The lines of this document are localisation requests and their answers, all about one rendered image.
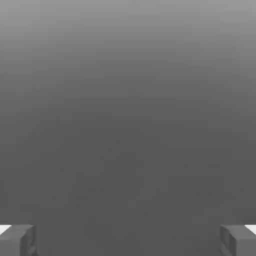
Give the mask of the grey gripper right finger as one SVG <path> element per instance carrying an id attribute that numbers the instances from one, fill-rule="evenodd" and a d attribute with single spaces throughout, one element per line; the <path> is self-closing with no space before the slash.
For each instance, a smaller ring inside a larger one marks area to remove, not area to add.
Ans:
<path id="1" fill-rule="evenodd" d="M 220 256 L 256 256 L 256 224 L 221 225 Z"/>

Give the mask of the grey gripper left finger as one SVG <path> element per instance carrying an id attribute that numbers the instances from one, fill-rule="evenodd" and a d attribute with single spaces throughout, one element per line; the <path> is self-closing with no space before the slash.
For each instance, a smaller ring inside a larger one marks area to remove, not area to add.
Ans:
<path id="1" fill-rule="evenodd" d="M 33 224 L 0 224 L 0 256 L 38 256 Z"/>

